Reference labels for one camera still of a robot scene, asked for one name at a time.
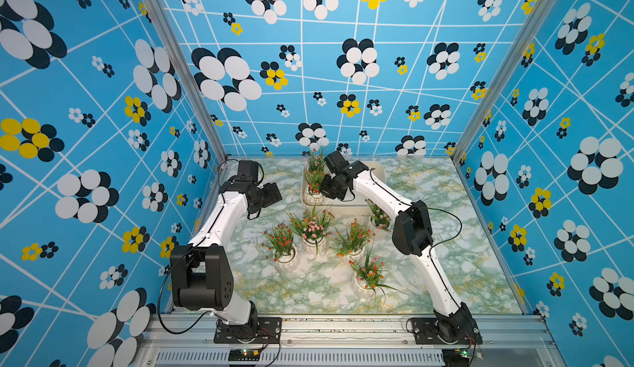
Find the potted plant red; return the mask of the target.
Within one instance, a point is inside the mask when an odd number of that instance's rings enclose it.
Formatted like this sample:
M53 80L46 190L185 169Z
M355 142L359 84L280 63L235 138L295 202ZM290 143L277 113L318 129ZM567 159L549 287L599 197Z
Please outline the potted plant red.
M324 195L321 193L321 184L325 176L325 170L306 169L304 172L305 190L303 192L304 202L307 205L321 205L324 202Z
M299 263L299 258L290 227L285 223L275 224L272 229L264 232L264 236L267 241L265 246L272 254L274 266L282 273L292 273Z

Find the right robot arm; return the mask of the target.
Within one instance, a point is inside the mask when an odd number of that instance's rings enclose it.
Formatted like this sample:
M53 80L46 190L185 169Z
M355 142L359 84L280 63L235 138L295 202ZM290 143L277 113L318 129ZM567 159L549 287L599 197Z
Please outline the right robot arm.
M440 339L447 344L463 339L475 345L482 344L480 329L469 307L451 286L436 255L427 204L398 194L376 178L366 164L349 162L340 152L330 153L324 162L330 173L322 180L322 195L340 201L347 194L361 195L390 217L393 245L401 254L411 258L429 291Z

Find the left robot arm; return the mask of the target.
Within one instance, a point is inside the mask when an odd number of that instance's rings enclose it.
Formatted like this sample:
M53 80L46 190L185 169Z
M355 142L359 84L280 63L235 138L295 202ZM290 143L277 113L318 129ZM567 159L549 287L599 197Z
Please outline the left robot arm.
M220 186L208 219L186 246L173 249L169 263L173 304L216 316L221 327L241 342L265 331L259 328L254 303L234 290L226 244L241 218L256 219L263 208L282 200L277 185L263 180L264 169L258 162L239 161L237 173Z

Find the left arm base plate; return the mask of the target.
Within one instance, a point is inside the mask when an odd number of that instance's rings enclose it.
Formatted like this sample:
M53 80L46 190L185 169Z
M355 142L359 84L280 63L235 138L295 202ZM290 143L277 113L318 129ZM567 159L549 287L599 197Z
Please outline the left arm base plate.
M214 343L229 345L265 345L279 343L282 333L280 317L258 317L245 325L216 324Z

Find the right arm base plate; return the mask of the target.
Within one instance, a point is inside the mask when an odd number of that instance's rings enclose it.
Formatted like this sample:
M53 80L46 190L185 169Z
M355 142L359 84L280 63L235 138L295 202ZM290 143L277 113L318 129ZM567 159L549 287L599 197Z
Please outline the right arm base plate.
M435 317L411 317L405 324L407 332L414 336L417 345L481 345L480 329L474 321L454 322Z

